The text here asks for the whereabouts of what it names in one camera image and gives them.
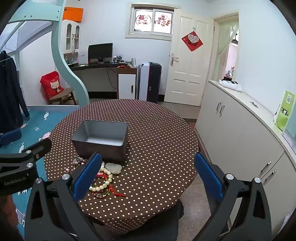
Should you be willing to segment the person's left hand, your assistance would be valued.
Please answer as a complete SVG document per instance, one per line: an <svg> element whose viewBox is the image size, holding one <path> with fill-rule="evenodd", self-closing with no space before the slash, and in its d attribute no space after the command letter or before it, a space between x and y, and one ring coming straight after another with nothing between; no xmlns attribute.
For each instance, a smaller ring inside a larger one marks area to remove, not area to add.
<svg viewBox="0 0 296 241"><path fill-rule="evenodd" d="M1 232L18 232L18 216L13 196L1 196Z"/></svg>

